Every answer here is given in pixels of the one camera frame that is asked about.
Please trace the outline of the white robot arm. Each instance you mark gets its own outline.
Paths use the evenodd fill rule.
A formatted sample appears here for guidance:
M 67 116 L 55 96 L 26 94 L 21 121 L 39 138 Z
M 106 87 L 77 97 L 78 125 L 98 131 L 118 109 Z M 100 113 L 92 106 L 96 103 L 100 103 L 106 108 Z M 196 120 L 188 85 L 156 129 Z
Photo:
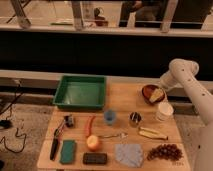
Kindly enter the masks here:
M 213 171 L 213 95 L 195 78 L 199 64 L 185 59 L 173 59 L 158 85 L 170 91 L 180 84 L 205 126 L 200 131 L 199 148 L 193 171 Z

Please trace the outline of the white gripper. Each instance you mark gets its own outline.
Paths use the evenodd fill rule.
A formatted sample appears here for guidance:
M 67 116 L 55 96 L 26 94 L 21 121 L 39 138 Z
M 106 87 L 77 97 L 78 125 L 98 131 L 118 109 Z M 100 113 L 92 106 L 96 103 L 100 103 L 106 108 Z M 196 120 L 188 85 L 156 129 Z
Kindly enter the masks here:
M 170 91 L 175 85 L 175 79 L 173 78 L 172 74 L 167 71 L 161 77 L 159 81 L 159 85 L 166 91 Z M 156 102 L 159 98 L 164 95 L 164 91 L 161 88 L 157 88 L 151 94 L 149 101 L 151 103 Z

